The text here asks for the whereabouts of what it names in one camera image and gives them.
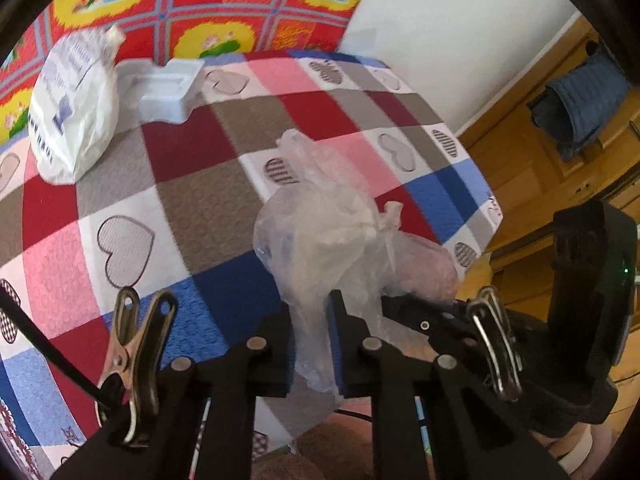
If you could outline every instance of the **colorful wall carpet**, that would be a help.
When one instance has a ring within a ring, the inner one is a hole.
[[[0,67],[0,143],[26,126],[31,89],[65,33],[116,23],[118,59],[207,57],[287,48],[333,51],[360,0],[54,0]]]

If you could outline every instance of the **metal clip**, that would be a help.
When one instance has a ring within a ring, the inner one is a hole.
[[[475,325],[487,350],[495,394],[501,400],[515,402],[522,394],[518,376],[522,361],[513,349],[515,337],[495,287],[483,287],[468,304],[466,316]]]
[[[156,372],[178,308],[170,290],[155,294],[142,324],[138,325],[140,298],[130,286],[116,298],[113,324],[104,368],[98,387],[118,404],[129,397],[130,421],[122,443],[144,447],[159,411]],[[103,425],[111,410],[95,404],[98,423]]]

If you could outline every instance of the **maroon square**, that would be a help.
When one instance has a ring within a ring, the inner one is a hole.
[[[51,342],[92,383],[97,384],[109,343],[109,332],[101,317],[65,332]],[[91,437],[98,430],[94,402],[55,366],[49,365],[49,368],[71,415],[84,436]]]
[[[326,92],[300,92],[279,97],[300,130],[313,140],[331,139],[360,130]]]
[[[398,100],[395,94],[389,92],[373,92],[367,91],[376,104],[382,108],[382,111],[388,115],[396,126],[419,126],[411,112]]]
[[[184,124],[144,124],[142,133],[156,182],[236,158],[224,128],[208,106],[196,108]]]
[[[433,229],[426,221],[420,208],[414,202],[414,199],[404,187],[396,187],[385,194],[376,197],[376,204],[378,209],[384,211],[386,202],[400,202],[402,203],[402,212],[400,213],[400,230],[405,233],[411,233],[414,235],[427,238],[432,242],[440,243],[436,235],[433,233]]]
[[[24,183],[22,250],[78,220],[76,186],[52,186],[38,174]]]
[[[291,57],[285,50],[266,50],[261,52],[245,52],[242,54],[247,61],[255,59],[274,59],[277,57]]]

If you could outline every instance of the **wooden door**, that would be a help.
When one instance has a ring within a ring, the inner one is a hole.
[[[522,91],[522,85],[516,88],[520,101],[501,120],[491,125],[481,118],[478,124],[490,127],[480,133],[472,128],[471,135],[465,133],[461,137],[504,213],[489,251],[514,244],[527,235],[530,238],[530,234],[552,221],[555,211],[602,192],[640,162],[640,136],[630,125],[630,121],[640,125],[640,89],[629,92],[597,142],[569,162],[560,159],[555,142],[531,121],[526,103],[544,91],[547,81],[579,65],[586,58],[586,42],[594,37],[592,31],[581,35],[528,92]],[[539,65],[549,69],[550,61],[543,58],[532,72],[539,72]],[[535,80],[535,76],[527,75],[524,80]],[[513,101],[513,95],[507,94],[503,99]],[[490,110],[489,114],[495,117],[495,111]]]

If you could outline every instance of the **tablecloth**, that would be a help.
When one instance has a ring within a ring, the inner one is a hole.
[[[382,62],[256,52],[206,59],[206,72],[186,123],[116,134],[75,186],[38,176],[25,132],[0,147],[0,285],[91,380],[121,286],[144,304],[163,287],[178,296],[162,365],[220,356],[276,311],[252,233],[265,200],[296,181],[275,145],[290,128],[346,156],[381,208],[402,202],[402,229],[447,248],[460,276],[489,243],[501,212],[484,178]],[[30,478],[48,478],[97,430],[93,403],[4,317],[0,329],[0,436]],[[254,455],[334,409],[296,377],[287,399],[258,399]]]

